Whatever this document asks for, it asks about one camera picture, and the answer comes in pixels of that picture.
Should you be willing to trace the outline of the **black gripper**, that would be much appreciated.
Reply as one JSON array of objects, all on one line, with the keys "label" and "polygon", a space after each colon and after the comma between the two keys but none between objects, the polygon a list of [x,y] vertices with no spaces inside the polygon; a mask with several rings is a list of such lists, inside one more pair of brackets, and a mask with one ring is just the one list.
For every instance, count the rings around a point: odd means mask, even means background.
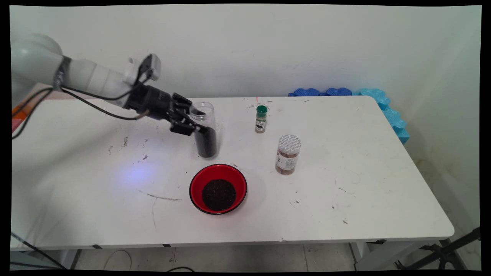
[{"label": "black gripper", "polygon": [[190,119],[192,102],[178,93],[169,94],[150,85],[139,85],[129,95],[125,109],[135,110],[156,120],[170,121],[170,131],[190,136],[195,132],[207,133],[210,127]]}]

